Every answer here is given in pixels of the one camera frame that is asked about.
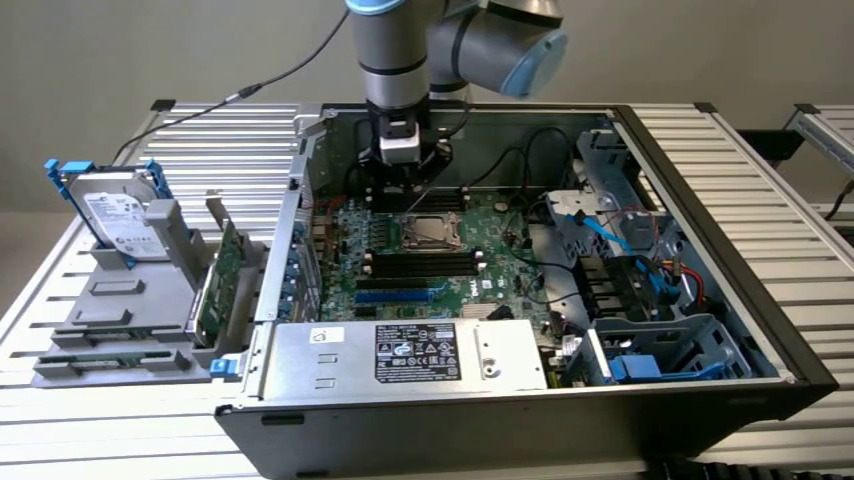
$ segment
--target power supply label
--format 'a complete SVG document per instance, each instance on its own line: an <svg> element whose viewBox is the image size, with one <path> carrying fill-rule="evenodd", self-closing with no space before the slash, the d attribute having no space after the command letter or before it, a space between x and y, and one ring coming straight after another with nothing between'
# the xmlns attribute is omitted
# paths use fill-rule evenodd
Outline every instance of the power supply label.
<svg viewBox="0 0 854 480"><path fill-rule="evenodd" d="M380 383L462 380L455 325L377 325L375 377Z"/></svg>

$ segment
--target sticker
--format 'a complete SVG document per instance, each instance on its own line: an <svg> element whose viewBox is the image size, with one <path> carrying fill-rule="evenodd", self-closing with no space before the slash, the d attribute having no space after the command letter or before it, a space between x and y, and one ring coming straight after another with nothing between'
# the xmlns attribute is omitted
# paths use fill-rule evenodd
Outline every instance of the sticker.
<svg viewBox="0 0 854 480"><path fill-rule="evenodd" d="M455 325L377 325L375 361L380 383L462 380Z"/></svg>
<svg viewBox="0 0 854 480"><path fill-rule="evenodd" d="M308 333L308 343L340 343L343 341L344 327L312 328Z"/></svg>
<svg viewBox="0 0 854 480"><path fill-rule="evenodd" d="M165 248L143 220L145 210L136 198L124 193L87 193L83 200L116 250L137 260L165 258Z"/></svg>

